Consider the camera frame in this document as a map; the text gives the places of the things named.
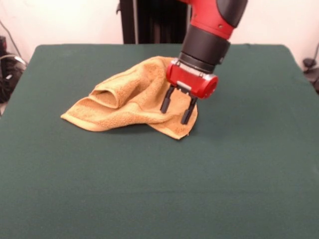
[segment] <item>green table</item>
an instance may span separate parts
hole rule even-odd
[[[189,137],[60,119],[180,45],[36,49],[0,120],[0,239],[318,239],[319,103],[290,51],[233,45]]]

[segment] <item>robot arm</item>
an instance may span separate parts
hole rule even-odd
[[[166,113],[175,88],[191,97],[182,124],[187,124],[197,99],[215,91],[218,77],[213,74],[228,49],[233,30],[238,26],[248,0],[180,0],[192,5],[192,18],[182,50],[167,68],[171,86],[161,106]]]

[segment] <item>yellow towel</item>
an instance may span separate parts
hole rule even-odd
[[[166,68],[172,58],[152,57],[99,83],[61,118],[89,131],[106,131],[131,124],[148,124],[174,139],[189,135],[197,106],[187,125],[180,123],[190,97],[175,90],[166,114],[160,112],[169,88]]]

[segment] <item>white wall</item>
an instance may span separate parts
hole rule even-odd
[[[0,0],[0,19],[29,60],[39,44],[122,44],[121,15],[115,15],[118,2]],[[319,41],[319,0],[249,0],[231,41],[284,44],[301,65]]]
[[[22,56],[29,60],[40,44],[122,44],[121,14],[115,14],[118,2],[0,0],[0,19],[11,31]]]

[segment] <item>red plastic casing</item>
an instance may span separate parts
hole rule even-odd
[[[218,83],[218,77],[212,75],[211,78],[205,79],[201,76],[194,75],[175,64],[170,64],[166,70],[167,80],[175,87],[178,87],[178,81],[186,84],[191,89],[189,92],[200,99],[206,99],[215,91]]]
[[[192,5],[190,24],[228,40],[234,30],[220,15],[216,0],[180,0]]]

